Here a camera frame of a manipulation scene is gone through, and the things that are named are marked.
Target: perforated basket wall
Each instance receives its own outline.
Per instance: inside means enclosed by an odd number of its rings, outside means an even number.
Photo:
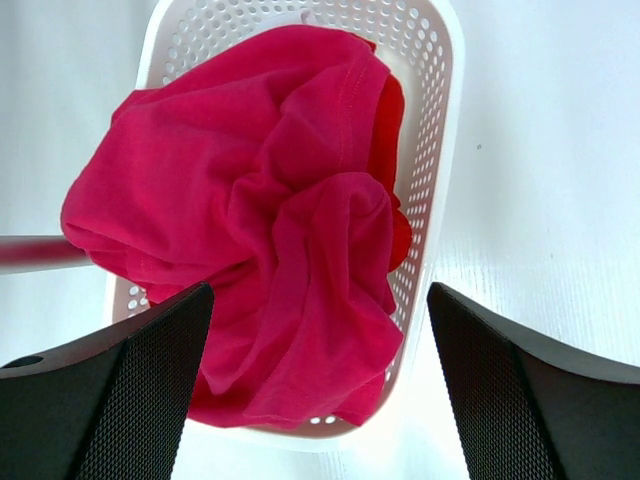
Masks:
[[[459,27],[445,6],[447,24],[442,7],[421,0],[161,0],[149,25],[138,74],[138,88],[166,85],[243,40],[263,19],[301,8],[310,9],[321,24],[349,30],[378,45],[377,55],[401,82],[407,105],[396,193],[411,223],[413,244],[407,260],[390,276],[398,303],[393,321],[405,333],[405,345],[412,332],[418,334],[425,315],[425,286],[457,123],[458,99],[450,93],[462,45],[454,49],[448,25]],[[115,282],[112,293],[116,321],[147,308],[144,292],[122,279]],[[393,390],[405,350],[387,371],[385,399]],[[352,428],[335,417],[313,418],[287,435],[328,438]]]

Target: white surface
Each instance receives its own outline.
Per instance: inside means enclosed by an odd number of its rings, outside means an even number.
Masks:
[[[68,183],[135,81],[151,3],[0,0],[0,233],[58,231]],[[467,68],[437,279],[640,365],[640,6],[453,4]],[[97,326],[92,270],[0,279],[0,361]],[[397,433],[300,454],[205,442],[188,426],[175,478],[465,479],[439,370],[425,329]]]

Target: white table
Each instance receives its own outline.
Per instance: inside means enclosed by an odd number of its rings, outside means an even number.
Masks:
[[[133,85],[153,3],[0,0],[0,189],[13,201],[0,234],[58,233],[66,189]],[[640,4],[560,3],[453,0],[467,69],[435,279],[640,365]],[[0,363],[97,328],[103,285],[92,267],[0,278]],[[187,428],[175,478],[467,478],[428,329],[421,342],[396,430],[299,454]]]

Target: crumpled fabric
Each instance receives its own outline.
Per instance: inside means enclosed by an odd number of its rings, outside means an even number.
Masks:
[[[371,45],[289,26],[114,113],[62,228],[152,302],[211,284],[192,419],[291,429],[375,412],[402,342],[387,282],[411,238],[392,193],[402,109]]]

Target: red cloth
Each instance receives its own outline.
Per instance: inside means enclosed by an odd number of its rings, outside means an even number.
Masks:
[[[390,78],[352,35],[284,27],[114,113],[62,227],[152,302],[213,286],[191,418],[360,425],[377,408],[402,341],[387,282],[395,167],[378,163],[395,162],[398,111],[376,117],[401,98]]]

